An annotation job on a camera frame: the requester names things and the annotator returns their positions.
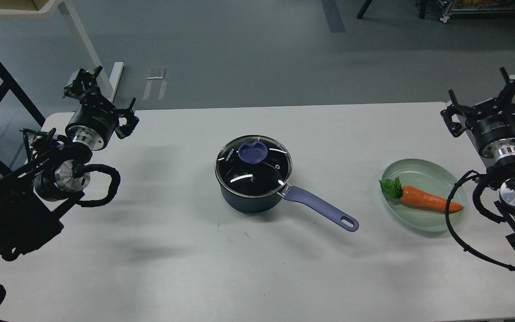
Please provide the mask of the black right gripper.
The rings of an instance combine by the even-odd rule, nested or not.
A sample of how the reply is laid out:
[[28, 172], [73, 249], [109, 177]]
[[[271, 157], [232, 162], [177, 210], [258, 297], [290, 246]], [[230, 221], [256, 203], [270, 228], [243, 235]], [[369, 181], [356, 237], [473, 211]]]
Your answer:
[[484, 158], [502, 158], [498, 149], [512, 146], [515, 152], [515, 78], [505, 68], [499, 68], [505, 81], [499, 92], [499, 105], [495, 98], [474, 106], [462, 105], [456, 99], [454, 90], [449, 89], [450, 102], [441, 111], [441, 118], [453, 137], [465, 131], [473, 136], [478, 155]]

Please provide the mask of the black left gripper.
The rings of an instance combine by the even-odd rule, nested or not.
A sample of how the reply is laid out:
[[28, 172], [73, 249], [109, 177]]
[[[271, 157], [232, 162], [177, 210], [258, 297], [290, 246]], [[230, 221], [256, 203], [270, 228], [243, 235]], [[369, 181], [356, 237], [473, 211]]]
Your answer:
[[131, 136], [139, 123], [133, 110], [135, 97], [131, 98], [128, 108], [117, 109], [102, 95], [97, 83], [102, 70], [102, 66], [91, 71], [81, 68], [63, 89], [63, 97], [80, 102], [80, 107], [65, 127], [65, 133], [73, 141], [87, 144], [92, 151], [105, 149], [114, 134], [119, 139]]

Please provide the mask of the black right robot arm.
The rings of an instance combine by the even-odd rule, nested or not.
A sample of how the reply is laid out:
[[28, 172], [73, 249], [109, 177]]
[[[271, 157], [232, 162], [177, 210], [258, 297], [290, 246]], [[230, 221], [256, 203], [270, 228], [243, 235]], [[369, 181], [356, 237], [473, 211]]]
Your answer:
[[[454, 184], [447, 198], [452, 201], [458, 189], [466, 182], [474, 181], [472, 202], [479, 214], [495, 223], [507, 223], [512, 229], [506, 239], [515, 251], [515, 76], [505, 68], [499, 71], [505, 85], [497, 97], [474, 106], [460, 104], [453, 90], [450, 101], [441, 111], [441, 118], [453, 137], [466, 131], [473, 137], [478, 155], [492, 159], [492, 166], [484, 174], [470, 170]], [[515, 272], [515, 266], [502, 263], [482, 254], [464, 242], [454, 230], [449, 214], [445, 222], [450, 235], [466, 251], [475, 257]]]

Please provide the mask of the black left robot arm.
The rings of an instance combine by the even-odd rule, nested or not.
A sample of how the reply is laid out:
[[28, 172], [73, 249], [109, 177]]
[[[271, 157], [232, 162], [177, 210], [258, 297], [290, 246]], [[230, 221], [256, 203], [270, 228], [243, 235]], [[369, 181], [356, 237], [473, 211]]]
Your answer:
[[[114, 168], [92, 164], [94, 151], [107, 147], [112, 135], [124, 139], [139, 123], [132, 99], [118, 109], [98, 85], [102, 72], [80, 69], [65, 86], [65, 97], [80, 106], [65, 127], [34, 131], [24, 128], [28, 161], [0, 178], [0, 258], [14, 261], [39, 250], [55, 238], [64, 225], [61, 218], [74, 206], [101, 207], [117, 194], [121, 175]], [[0, 284], [0, 306], [6, 290]]]

